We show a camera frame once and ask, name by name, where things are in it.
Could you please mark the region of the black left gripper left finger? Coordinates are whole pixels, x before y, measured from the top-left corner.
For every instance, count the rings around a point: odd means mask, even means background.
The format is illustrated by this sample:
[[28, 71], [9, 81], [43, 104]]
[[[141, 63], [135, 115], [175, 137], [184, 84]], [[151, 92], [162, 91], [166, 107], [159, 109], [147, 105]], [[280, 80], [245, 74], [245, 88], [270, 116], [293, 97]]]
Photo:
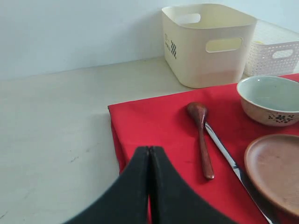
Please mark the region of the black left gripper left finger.
[[138, 147], [115, 182], [67, 224], [146, 224], [149, 148]]

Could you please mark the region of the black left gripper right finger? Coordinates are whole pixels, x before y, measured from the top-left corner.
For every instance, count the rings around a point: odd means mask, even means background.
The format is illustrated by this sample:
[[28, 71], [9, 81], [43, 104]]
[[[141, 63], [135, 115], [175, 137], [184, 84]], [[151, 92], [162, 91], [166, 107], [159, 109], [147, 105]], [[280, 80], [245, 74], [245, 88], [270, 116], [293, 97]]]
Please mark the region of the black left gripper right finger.
[[149, 148], [149, 201], [153, 224], [234, 224], [184, 181], [162, 147]]

